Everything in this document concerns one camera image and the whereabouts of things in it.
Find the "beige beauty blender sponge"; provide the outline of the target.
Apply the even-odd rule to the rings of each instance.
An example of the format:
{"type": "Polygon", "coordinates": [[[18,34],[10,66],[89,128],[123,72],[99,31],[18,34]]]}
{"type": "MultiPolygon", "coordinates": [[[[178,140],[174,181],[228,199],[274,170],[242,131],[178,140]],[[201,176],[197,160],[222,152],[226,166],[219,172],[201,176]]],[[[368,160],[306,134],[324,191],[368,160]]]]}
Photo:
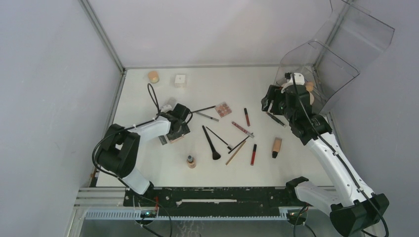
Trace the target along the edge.
{"type": "Polygon", "coordinates": [[[305,88],[308,92],[312,92],[314,90],[314,83],[310,81],[306,82],[305,88]]]}

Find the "orange square powder compact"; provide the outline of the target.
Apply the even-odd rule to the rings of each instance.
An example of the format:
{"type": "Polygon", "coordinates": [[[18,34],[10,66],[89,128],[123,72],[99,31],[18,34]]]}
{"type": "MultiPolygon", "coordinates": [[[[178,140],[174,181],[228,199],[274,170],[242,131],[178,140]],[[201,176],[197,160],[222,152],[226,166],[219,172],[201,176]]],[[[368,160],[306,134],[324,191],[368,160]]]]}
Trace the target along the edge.
{"type": "Polygon", "coordinates": [[[180,136],[178,138],[175,138],[175,139],[170,140],[170,139],[168,139],[168,137],[166,135],[163,135],[163,136],[159,136],[158,137],[158,139],[160,140],[160,143],[163,146],[166,145],[166,144],[173,144],[173,143],[175,143],[175,142],[177,142],[177,141],[179,141],[179,140],[181,140],[183,138],[184,138],[184,136],[180,136]]]}

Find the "nine-pan eyeshadow palette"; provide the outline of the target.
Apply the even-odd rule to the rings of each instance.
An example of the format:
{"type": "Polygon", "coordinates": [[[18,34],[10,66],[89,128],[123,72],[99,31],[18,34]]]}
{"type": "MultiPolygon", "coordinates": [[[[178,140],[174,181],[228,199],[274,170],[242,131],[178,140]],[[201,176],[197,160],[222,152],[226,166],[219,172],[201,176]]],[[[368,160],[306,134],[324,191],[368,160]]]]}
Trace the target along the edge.
{"type": "Polygon", "coordinates": [[[222,103],[216,105],[215,110],[221,118],[223,118],[223,117],[232,113],[231,108],[229,107],[229,105],[226,102],[222,102],[222,103]]]}

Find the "clear acrylic makeup organizer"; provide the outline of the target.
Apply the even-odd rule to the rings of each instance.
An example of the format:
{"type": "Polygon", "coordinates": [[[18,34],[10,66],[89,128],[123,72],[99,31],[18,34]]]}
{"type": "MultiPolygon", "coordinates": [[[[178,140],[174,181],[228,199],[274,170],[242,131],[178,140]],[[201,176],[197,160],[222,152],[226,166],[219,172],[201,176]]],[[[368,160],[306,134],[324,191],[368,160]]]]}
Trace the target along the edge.
{"type": "Polygon", "coordinates": [[[313,111],[328,114],[344,87],[390,46],[395,29],[371,16],[353,0],[332,0],[332,13],[308,42],[281,60],[276,85],[288,72],[303,74],[314,84],[313,111]]]}

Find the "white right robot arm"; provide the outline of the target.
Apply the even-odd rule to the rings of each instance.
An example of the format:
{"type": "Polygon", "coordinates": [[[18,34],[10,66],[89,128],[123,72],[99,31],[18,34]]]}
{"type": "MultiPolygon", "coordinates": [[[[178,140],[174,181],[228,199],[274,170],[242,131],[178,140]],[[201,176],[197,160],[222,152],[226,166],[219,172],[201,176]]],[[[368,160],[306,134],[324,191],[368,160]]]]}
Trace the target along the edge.
{"type": "Polygon", "coordinates": [[[292,133],[318,159],[336,190],[336,195],[314,185],[305,177],[286,183],[286,201],[291,205],[301,202],[312,205],[329,216],[336,231],[344,237],[366,231],[378,222],[389,228],[384,213],[389,206],[385,194],[376,194],[355,171],[337,143],[332,128],[320,114],[312,111],[311,94],[304,85],[268,88],[262,98],[262,110],[284,116],[292,133]]]}

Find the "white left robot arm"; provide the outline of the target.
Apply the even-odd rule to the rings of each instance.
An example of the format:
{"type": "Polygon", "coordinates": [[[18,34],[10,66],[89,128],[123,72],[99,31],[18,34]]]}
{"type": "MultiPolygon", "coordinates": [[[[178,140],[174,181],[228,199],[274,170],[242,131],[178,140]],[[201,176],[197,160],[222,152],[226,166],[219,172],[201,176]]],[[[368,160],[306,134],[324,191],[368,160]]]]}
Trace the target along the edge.
{"type": "Polygon", "coordinates": [[[111,125],[92,151],[92,163],[103,173],[117,178],[135,192],[135,199],[143,206],[154,201],[153,184],[136,168],[140,145],[161,136],[177,140],[188,134],[187,118],[192,112],[177,103],[173,109],[156,114],[156,117],[130,127],[111,125]]]}

